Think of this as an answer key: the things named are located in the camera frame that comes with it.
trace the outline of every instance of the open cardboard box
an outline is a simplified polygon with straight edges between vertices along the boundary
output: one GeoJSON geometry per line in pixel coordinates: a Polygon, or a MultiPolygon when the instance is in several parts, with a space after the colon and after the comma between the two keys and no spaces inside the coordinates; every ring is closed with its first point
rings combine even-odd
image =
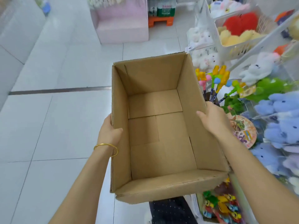
{"type": "Polygon", "coordinates": [[[110,192],[130,204],[209,190],[229,166],[196,111],[206,104],[189,54],[112,66],[112,124],[123,128],[110,192]]]}

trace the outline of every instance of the bracelet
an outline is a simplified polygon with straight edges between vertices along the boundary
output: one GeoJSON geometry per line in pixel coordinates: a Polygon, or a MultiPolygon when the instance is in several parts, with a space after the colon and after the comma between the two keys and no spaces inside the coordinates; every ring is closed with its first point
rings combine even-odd
{"type": "Polygon", "coordinates": [[[116,155],[118,154],[118,149],[117,149],[117,147],[116,147],[115,145],[108,144],[108,143],[98,144],[98,145],[96,145],[96,146],[94,147],[94,150],[95,150],[96,147],[98,147],[98,146],[100,146],[100,145],[109,145],[109,146],[112,146],[112,147],[116,148],[117,153],[116,153],[115,155],[111,156],[111,157],[114,157],[114,156],[116,156],[116,155]]]}

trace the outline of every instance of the orange plastic pallet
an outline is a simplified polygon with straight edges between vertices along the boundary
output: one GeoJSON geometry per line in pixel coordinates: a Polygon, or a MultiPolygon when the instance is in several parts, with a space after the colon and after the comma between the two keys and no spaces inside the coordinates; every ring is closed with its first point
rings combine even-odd
{"type": "Polygon", "coordinates": [[[157,22],[157,21],[167,21],[166,26],[172,26],[173,25],[173,19],[174,19],[174,17],[149,16],[149,27],[153,27],[154,22],[157,22]]]}

